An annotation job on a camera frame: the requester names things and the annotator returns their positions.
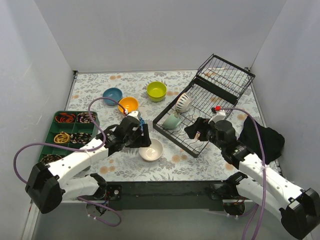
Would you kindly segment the beige ceramic bowl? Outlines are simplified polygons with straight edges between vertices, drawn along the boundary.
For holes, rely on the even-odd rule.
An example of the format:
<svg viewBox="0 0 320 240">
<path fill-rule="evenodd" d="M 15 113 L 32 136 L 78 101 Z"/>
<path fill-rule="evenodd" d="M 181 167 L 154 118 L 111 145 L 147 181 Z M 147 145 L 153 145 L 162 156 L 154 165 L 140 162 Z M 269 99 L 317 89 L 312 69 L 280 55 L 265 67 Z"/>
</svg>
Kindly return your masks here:
<svg viewBox="0 0 320 240">
<path fill-rule="evenodd" d="M 148 147 L 140 147 L 139 154 L 146 162 L 155 162 L 163 154 L 164 147 L 162 143 L 155 138 L 151 138 L 151 145 Z"/>
</svg>

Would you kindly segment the red diamond pattern bowl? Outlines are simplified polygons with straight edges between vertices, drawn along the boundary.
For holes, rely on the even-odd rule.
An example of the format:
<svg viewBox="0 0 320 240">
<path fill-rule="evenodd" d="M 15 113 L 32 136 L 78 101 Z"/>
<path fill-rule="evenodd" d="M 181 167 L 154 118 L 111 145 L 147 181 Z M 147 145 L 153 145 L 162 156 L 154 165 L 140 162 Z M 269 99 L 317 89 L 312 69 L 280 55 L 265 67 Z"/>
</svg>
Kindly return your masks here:
<svg viewBox="0 0 320 240">
<path fill-rule="evenodd" d="M 145 121 L 144 121 L 144 119 L 140 116 L 140 117 L 139 117 L 139 126 L 140 126 L 141 131 L 143 131 L 143 129 L 144 129 L 144 124 L 145 124 Z"/>
</svg>

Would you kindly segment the blue striped white bowl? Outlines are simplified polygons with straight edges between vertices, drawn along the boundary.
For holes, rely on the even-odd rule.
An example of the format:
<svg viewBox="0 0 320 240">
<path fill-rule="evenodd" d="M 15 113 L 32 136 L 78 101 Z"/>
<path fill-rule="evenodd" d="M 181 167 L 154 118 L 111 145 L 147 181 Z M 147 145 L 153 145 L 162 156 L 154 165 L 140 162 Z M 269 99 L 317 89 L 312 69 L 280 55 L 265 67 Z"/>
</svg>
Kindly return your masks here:
<svg viewBox="0 0 320 240">
<path fill-rule="evenodd" d="M 175 110 L 178 113 L 185 113 L 190 109 L 191 104 L 192 104 L 192 98 L 189 94 L 185 92 L 176 101 Z"/>
</svg>

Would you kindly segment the mint green flower bowl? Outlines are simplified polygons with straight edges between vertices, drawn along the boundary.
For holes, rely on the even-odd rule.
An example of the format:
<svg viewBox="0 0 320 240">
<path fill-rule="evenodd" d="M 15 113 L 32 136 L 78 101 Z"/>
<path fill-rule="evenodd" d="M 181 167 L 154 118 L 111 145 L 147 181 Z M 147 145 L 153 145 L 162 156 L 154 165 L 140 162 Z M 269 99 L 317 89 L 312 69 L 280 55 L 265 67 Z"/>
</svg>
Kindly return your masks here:
<svg viewBox="0 0 320 240">
<path fill-rule="evenodd" d="M 181 117 L 178 112 L 172 113 L 167 119 L 163 122 L 162 127 L 166 130 L 174 130 L 181 123 Z"/>
</svg>

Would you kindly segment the orange plastic bowl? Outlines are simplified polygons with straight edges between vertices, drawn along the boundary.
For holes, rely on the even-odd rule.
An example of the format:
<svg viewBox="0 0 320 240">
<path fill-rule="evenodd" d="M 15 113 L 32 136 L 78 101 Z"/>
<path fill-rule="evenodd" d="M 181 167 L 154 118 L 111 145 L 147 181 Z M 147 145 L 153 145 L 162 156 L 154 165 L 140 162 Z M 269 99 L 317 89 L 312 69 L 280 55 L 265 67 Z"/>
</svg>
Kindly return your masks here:
<svg viewBox="0 0 320 240">
<path fill-rule="evenodd" d="M 132 111 L 137 111 L 139 107 L 138 100 L 132 96 L 124 97 L 118 103 L 125 108 L 127 114 Z"/>
</svg>

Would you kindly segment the blue ceramic bowl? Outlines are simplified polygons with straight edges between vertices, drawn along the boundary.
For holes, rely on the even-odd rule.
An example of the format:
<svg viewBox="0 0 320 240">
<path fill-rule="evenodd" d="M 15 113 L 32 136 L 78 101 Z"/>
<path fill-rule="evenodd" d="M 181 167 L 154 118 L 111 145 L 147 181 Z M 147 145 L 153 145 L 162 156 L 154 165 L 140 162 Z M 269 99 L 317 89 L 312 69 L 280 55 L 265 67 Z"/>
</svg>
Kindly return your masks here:
<svg viewBox="0 0 320 240">
<path fill-rule="evenodd" d="M 119 102 L 123 98 L 123 93 L 119 88 L 111 87 L 105 90 L 102 94 L 104 102 L 108 106 L 116 106 L 116 102 Z"/>
</svg>

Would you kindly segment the black wire dish rack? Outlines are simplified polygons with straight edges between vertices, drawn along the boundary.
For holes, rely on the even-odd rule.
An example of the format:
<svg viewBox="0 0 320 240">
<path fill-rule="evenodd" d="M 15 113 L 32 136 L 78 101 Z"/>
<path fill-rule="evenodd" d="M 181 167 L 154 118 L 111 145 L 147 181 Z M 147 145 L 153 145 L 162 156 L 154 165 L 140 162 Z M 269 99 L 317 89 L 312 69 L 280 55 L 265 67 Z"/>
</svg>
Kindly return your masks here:
<svg viewBox="0 0 320 240">
<path fill-rule="evenodd" d="M 175 112 L 175 98 L 153 121 L 153 128 L 182 148 L 192 157 L 198 157 L 207 146 L 207 142 L 190 139 L 184 129 L 194 124 L 198 117 L 209 119 L 212 108 L 228 108 L 231 114 L 241 96 L 251 85 L 255 75 L 247 68 L 241 68 L 226 59 L 212 54 L 197 70 L 193 79 L 183 89 L 191 99 L 187 112 L 180 114 L 181 122 L 175 129 L 168 130 L 163 122 Z"/>
</svg>

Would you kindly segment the lime green bowl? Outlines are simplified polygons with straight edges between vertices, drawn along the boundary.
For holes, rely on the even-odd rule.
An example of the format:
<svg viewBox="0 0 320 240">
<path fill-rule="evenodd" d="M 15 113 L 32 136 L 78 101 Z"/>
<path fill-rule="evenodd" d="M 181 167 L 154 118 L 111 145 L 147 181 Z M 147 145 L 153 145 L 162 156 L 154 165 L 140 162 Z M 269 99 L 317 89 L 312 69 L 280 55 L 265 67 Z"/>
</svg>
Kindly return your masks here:
<svg viewBox="0 0 320 240">
<path fill-rule="evenodd" d="M 166 94 L 162 94 L 162 95 L 147 94 L 147 95 L 152 102 L 161 102 L 166 97 Z"/>
<path fill-rule="evenodd" d="M 161 98 L 166 95 L 167 87 L 160 81 L 154 81 L 147 86 L 146 91 L 153 98 Z"/>
</svg>

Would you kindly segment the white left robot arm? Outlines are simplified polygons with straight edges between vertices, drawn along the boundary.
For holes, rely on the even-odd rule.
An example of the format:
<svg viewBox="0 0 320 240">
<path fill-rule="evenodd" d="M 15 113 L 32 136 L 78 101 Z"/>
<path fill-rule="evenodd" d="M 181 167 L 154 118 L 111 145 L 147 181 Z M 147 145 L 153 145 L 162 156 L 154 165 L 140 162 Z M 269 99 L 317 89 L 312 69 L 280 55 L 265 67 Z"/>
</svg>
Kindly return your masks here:
<svg viewBox="0 0 320 240">
<path fill-rule="evenodd" d="M 25 191 L 41 213 L 47 214 L 64 200 L 91 196 L 101 200 L 107 193 L 107 182 L 97 173 L 83 178 L 74 176 L 95 162 L 110 157 L 123 148 L 151 145 L 149 128 L 138 117 L 127 115 L 120 124 L 107 127 L 85 146 L 49 164 L 33 166 Z"/>
</svg>

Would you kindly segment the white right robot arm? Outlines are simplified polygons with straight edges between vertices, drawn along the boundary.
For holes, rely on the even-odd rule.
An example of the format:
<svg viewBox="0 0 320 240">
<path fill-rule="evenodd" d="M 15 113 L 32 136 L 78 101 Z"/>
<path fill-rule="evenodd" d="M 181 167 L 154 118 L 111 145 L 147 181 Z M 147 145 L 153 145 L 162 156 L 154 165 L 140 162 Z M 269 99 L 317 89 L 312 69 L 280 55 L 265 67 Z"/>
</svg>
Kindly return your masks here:
<svg viewBox="0 0 320 240">
<path fill-rule="evenodd" d="M 226 186 L 232 199 L 246 197 L 275 215 L 284 229 L 298 240 L 304 239 L 320 224 L 320 195 L 289 182 L 276 171 L 264 166 L 250 148 L 239 141 L 232 124 L 199 117 L 185 129 L 190 139 L 209 141 L 221 150 L 223 158 L 241 173 L 244 179 Z"/>
</svg>

